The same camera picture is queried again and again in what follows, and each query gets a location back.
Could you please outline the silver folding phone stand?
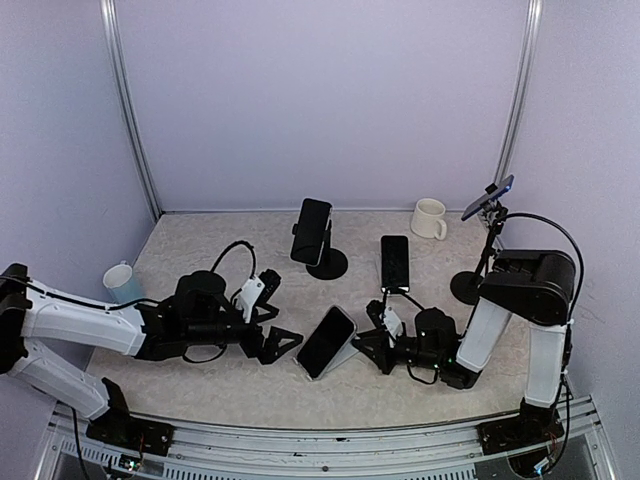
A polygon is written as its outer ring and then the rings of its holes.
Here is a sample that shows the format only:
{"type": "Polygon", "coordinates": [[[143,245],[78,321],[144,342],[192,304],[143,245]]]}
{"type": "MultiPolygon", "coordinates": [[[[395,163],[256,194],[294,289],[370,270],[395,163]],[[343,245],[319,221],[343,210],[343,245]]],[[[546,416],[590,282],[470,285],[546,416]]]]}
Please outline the silver folding phone stand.
{"type": "Polygon", "coordinates": [[[345,362],[353,358],[355,355],[359,353],[359,350],[353,345],[353,341],[357,340],[358,337],[354,335],[351,339],[349,339],[345,345],[336,353],[336,355],[330,361],[326,372],[329,373],[345,362]]]}

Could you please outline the black round-base phone stand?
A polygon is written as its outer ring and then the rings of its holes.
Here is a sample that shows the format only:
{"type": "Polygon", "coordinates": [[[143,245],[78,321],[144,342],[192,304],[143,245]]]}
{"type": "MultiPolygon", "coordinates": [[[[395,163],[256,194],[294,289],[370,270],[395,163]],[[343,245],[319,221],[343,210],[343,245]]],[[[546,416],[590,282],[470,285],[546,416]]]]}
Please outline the black round-base phone stand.
{"type": "Polygon", "coordinates": [[[307,272],[318,280],[330,281],[343,276],[348,269],[348,259],[339,249],[331,246],[332,221],[324,230],[312,233],[299,223],[292,227],[294,235],[290,258],[305,266],[307,272]]]}

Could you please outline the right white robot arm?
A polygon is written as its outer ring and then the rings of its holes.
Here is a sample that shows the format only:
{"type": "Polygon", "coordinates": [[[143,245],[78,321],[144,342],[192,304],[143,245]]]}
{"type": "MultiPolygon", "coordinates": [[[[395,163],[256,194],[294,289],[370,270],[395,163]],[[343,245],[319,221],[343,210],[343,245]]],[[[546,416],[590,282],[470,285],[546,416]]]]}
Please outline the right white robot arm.
{"type": "Polygon", "coordinates": [[[433,307],[415,319],[415,336],[384,302],[373,300],[367,314],[372,330],[359,334],[353,346],[390,373],[398,364],[434,371],[435,379],[465,390],[487,366],[510,319],[530,326],[528,377],[517,416],[485,422],[478,431],[487,451],[531,445],[560,438],[564,429],[556,405],[570,356],[570,307],[576,267],[557,250],[504,250],[480,281],[478,301],[464,334],[453,318],[433,307]]]}

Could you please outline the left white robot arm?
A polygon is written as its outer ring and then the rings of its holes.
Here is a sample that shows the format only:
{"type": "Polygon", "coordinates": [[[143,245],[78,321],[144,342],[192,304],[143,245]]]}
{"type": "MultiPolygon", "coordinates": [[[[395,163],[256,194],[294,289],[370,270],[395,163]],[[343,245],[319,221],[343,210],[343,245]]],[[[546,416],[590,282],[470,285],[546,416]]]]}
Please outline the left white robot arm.
{"type": "Polygon", "coordinates": [[[174,294],[160,302],[98,304],[49,290],[15,263],[1,275],[1,372],[67,404],[127,445],[139,436],[140,424],[120,387],[85,373],[42,341],[64,340],[142,361],[184,358],[194,346],[224,350],[237,344],[247,357],[269,365],[303,340],[298,333],[262,327],[279,313],[268,303],[279,284],[279,275],[266,270],[228,299],[225,280],[199,270],[181,277],[174,294]]]}

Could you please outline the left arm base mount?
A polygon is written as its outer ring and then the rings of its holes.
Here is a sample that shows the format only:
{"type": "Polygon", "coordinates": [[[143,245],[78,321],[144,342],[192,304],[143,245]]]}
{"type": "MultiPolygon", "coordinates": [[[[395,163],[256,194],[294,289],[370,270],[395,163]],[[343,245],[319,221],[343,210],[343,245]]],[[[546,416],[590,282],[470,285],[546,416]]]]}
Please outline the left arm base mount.
{"type": "Polygon", "coordinates": [[[86,436],[112,446],[166,457],[174,431],[169,423],[107,412],[89,422],[86,436]]]}

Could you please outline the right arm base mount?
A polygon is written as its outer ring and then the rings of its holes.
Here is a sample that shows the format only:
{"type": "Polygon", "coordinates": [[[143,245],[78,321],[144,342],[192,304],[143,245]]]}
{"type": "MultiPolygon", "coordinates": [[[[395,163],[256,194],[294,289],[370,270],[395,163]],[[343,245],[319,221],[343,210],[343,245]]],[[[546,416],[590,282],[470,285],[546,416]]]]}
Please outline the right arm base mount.
{"type": "Polygon", "coordinates": [[[541,419],[524,415],[483,422],[477,426],[477,432],[484,455],[541,444],[565,434],[556,417],[541,419]]]}

